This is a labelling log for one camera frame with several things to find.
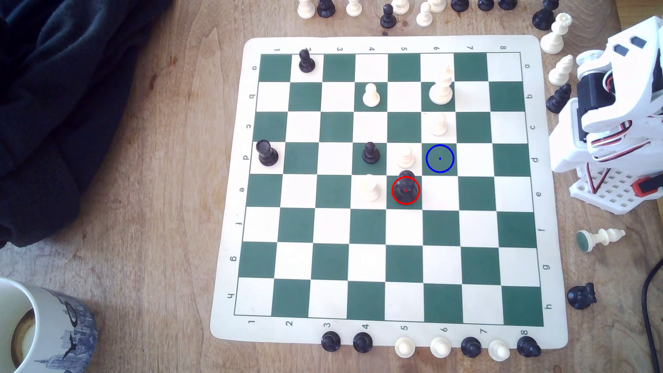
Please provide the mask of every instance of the white robot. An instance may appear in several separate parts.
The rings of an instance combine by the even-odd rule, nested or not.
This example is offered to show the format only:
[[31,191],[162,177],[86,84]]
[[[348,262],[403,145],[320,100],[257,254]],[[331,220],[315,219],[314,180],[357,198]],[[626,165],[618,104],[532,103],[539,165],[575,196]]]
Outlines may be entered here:
[[577,98],[550,134],[552,170],[576,169],[571,196],[613,214],[663,196],[663,20],[651,17],[577,58]]

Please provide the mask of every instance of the captured chess piece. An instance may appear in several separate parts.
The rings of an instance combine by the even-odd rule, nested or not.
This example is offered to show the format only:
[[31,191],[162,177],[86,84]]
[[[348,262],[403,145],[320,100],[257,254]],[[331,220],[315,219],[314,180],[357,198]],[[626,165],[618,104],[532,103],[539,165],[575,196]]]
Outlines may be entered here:
[[594,293],[594,284],[588,282],[585,286],[574,286],[569,289],[566,295],[571,307],[575,309],[586,309],[596,303],[596,293]]

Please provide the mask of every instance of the green square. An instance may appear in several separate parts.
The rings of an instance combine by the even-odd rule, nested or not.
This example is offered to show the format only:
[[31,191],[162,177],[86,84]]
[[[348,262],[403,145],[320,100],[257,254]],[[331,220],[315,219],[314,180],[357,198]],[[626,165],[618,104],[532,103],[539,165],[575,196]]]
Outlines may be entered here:
[[348,281],[346,319],[384,320],[385,283]]
[[495,176],[530,176],[527,144],[493,144]]
[[522,82],[488,82],[492,112],[524,112]]
[[[455,154],[456,154],[456,146],[453,143],[422,144],[421,147],[421,159],[423,159],[422,173],[424,175],[457,176],[458,159],[456,159]],[[452,167],[444,173],[437,173],[433,171],[433,170],[444,171],[448,169],[449,166]]]
[[390,54],[389,82],[421,82],[420,56],[419,53]]
[[424,245],[460,245],[458,211],[424,210]]
[[278,218],[279,242],[313,242],[315,208],[281,208]]
[[353,113],[320,113],[320,142],[351,143],[353,116]]
[[504,325],[543,326],[540,287],[502,286]]
[[456,113],[456,142],[490,143],[490,113]]
[[364,143],[352,144],[352,175],[386,175],[387,174],[387,144],[376,143],[375,147],[380,151],[380,160],[372,165],[364,162],[361,158],[364,152]]
[[325,54],[322,64],[323,82],[354,82],[354,54]]
[[351,244],[384,244],[386,210],[350,210]]
[[499,285],[497,248],[460,248],[463,283]]
[[247,206],[279,207],[283,175],[250,174]]
[[286,141],[286,112],[256,112],[253,120],[253,141]]
[[242,242],[238,277],[274,278],[276,242]]
[[313,244],[311,279],[347,280],[348,245]]
[[421,82],[421,111],[422,112],[453,112],[455,111],[455,88],[452,82],[451,89],[453,91],[453,96],[451,101],[447,102],[444,105],[438,105],[430,100],[428,92],[433,86],[433,82]]
[[289,112],[319,112],[322,83],[290,83]]
[[350,175],[318,175],[316,207],[350,208]]
[[420,143],[421,113],[387,113],[387,142]]
[[503,248],[535,248],[533,212],[497,212],[497,236]]
[[286,143],[283,173],[318,173],[318,143]]
[[462,285],[425,283],[424,322],[462,324]]
[[485,82],[488,80],[488,61],[485,53],[454,53],[456,82]]
[[377,88],[377,93],[380,95],[380,102],[369,108],[364,105],[364,93],[366,92],[366,84],[368,83],[355,83],[355,111],[356,112],[385,112],[387,110],[387,83],[386,82],[373,82]]
[[310,280],[274,279],[272,316],[308,317]]
[[492,177],[458,177],[461,210],[495,211],[495,182]]
[[289,82],[291,68],[291,54],[261,54],[258,81]]

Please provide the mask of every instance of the blue circle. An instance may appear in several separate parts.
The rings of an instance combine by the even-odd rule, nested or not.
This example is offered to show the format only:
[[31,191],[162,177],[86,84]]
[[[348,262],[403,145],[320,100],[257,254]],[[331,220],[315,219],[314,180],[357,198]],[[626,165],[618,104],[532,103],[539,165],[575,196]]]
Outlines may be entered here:
[[[435,169],[433,169],[433,167],[430,166],[430,164],[428,164],[428,155],[430,154],[430,151],[433,150],[433,148],[435,148],[435,147],[445,147],[445,148],[449,149],[449,151],[450,151],[451,154],[452,154],[452,163],[451,163],[451,165],[449,166],[449,168],[447,168],[447,169],[444,170],[444,171],[438,171],[438,170],[435,170]],[[449,170],[452,169],[452,167],[453,167],[453,162],[455,162],[455,155],[453,154],[453,150],[451,150],[451,148],[449,148],[447,145],[444,145],[444,144],[433,145],[433,146],[431,146],[430,149],[426,152],[426,166],[428,166],[428,168],[429,168],[431,171],[433,171],[434,173],[445,173],[445,172],[449,171]]]

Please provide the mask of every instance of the dark fabric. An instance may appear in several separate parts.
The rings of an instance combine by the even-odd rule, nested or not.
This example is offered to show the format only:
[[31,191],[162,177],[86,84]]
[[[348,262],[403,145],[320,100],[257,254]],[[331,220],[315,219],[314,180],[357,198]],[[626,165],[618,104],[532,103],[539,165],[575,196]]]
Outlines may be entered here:
[[170,0],[0,1],[0,248],[73,221]]

